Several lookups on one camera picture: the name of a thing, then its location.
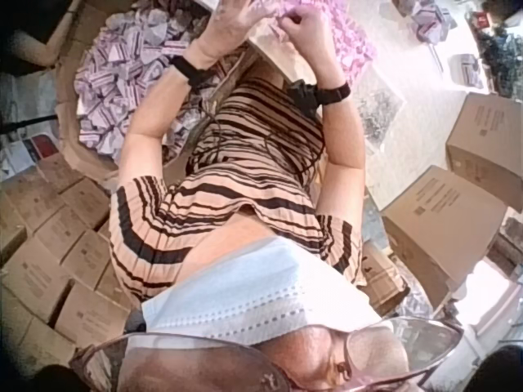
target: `brown cardboard box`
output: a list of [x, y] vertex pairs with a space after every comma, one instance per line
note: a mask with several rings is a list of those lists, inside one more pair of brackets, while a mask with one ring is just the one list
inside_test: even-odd
[[514, 254], [509, 257], [515, 262], [523, 264], [523, 213], [518, 214], [508, 208], [499, 233], [520, 253], [519, 256]]
[[109, 215], [109, 198], [87, 178], [67, 189], [62, 198], [90, 229], [100, 226]]
[[36, 167], [3, 181], [2, 189], [31, 233], [64, 205], [58, 193], [40, 176]]
[[523, 105], [471, 93], [447, 140], [450, 169], [523, 210]]
[[109, 220], [107, 220], [103, 226], [98, 230], [98, 234], [107, 242], [110, 241], [110, 232], [109, 232]]
[[71, 27], [70, 35], [75, 41], [91, 45], [93, 39], [100, 32], [100, 28], [105, 25], [106, 19], [107, 14], [89, 4], [84, 4], [83, 7], [78, 9], [78, 17]]
[[134, 0], [86, 0], [87, 4], [107, 14], [127, 12], [131, 9], [131, 5], [134, 2]]
[[74, 351], [72, 342], [33, 317], [15, 356], [16, 364], [23, 376], [31, 377], [47, 365], [68, 366]]
[[33, 315], [4, 286], [1, 295], [2, 347], [11, 354], [22, 341]]
[[24, 222], [4, 194], [0, 194], [0, 267], [27, 239]]
[[38, 239], [60, 263], [87, 227], [67, 206], [60, 209], [36, 232]]
[[359, 289], [367, 294], [370, 305], [384, 316], [409, 294], [409, 287], [396, 265], [371, 241], [363, 245], [361, 268], [367, 286]]
[[483, 259], [506, 210], [493, 195], [433, 166], [382, 217], [392, 250], [437, 308]]
[[109, 244], [92, 230], [86, 231], [64, 260], [69, 273], [92, 290], [109, 264]]
[[79, 182], [82, 175], [71, 168], [60, 153], [53, 154], [50, 157], [38, 162], [38, 169], [56, 192], [61, 193], [71, 185]]
[[71, 102], [76, 109], [76, 102], [78, 101], [78, 94], [74, 90], [74, 78], [76, 77], [76, 70], [80, 66], [80, 58], [74, 56], [62, 56], [56, 63], [56, 102], [64, 103]]
[[65, 300], [56, 330], [83, 348], [122, 335], [128, 314], [77, 283]]
[[37, 238], [31, 238], [2, 269], [2, 284], [46, 323], [69, 288], [70, 276], [58, 264]]
[[[107, 178], [118, 178], [118, 166], [112, 159], [102, 157], [96, 151], [91, 151], [78, 140], [80, 133], [80, 126], [76, 117], [78, 97], [73, 89], [77, 67], [78, 64], [76, 66], [74, 64], [64, 65], [65, 71], [71, 73], [71, 80], [67, 82], [59, 77], [56, 80], [57, 100], [62, 102], [55, 109], [60, 124], [61, 153], [73, 169], [102, 184], [105, 183]], [[65, 96], [63, 100], [60, 100], [60, 89], [63, 91], [62, 95]], [[73, 97], [68, 98], [67, 94], [73, 94]]]
[[114, 267], [111, 263], [107, 265], [96, 291], [101, 296], [122, 306], [124, 309], [132, 309], [131, 302], [120, 286], [120, 282], [118, 281], [118, 278], [116, 278], [116, 273], [114, 272]]

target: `watch strap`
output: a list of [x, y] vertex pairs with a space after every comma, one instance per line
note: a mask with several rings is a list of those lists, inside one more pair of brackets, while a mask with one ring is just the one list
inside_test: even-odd
[[349, 87], [349, 83], [345, 82], [345, 84], [338, 88], [333, 88], [329, 90], [323, 90], [320, 88], [316, 88], [315, 96], [316, 101], [319, 105], [330, 105], [335, 104], [337, 102], [341, 102], [345, 98], [347, 98], [351, 94], [351, 88]]
[[212, 76], [211, 71], [195, 68], [183, 56], [174, 56], [171, 60], [171, 64], [174, 65], [182, 75], [189, 79], [189, 86], [191, 87], [199, 86]]

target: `hair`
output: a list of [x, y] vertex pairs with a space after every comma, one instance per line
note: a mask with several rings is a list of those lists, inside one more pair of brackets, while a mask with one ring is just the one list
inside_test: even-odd
[[464, 392], [521, 392], [522, 385], [523, 347], [505, 345], [483, 361]]

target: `face mask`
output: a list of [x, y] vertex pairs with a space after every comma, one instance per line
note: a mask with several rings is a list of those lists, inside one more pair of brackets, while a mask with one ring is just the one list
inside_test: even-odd
[[286, 238], [233, 252], [142, 309], [147, 332], [242, 345], [312, 325], [352, 332], [380, 320], [363, 292]]

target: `stack of boxes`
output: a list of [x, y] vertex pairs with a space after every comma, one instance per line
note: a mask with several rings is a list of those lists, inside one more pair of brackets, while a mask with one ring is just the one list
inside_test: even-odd
[[110, 264], [109, 197], [52, 155], [2, 183], [2, 345], [32, 376], [120, 336], [131, 303]]
[[[507, 206], [523, 209], [522, 113], [521, 103], [469, 94], [447, 141], [450, 171], [430, 167], [382, 211], [392, 251], [435, 311], [499, 241]], [[520, 268], [523, 252], [510, 263]]]

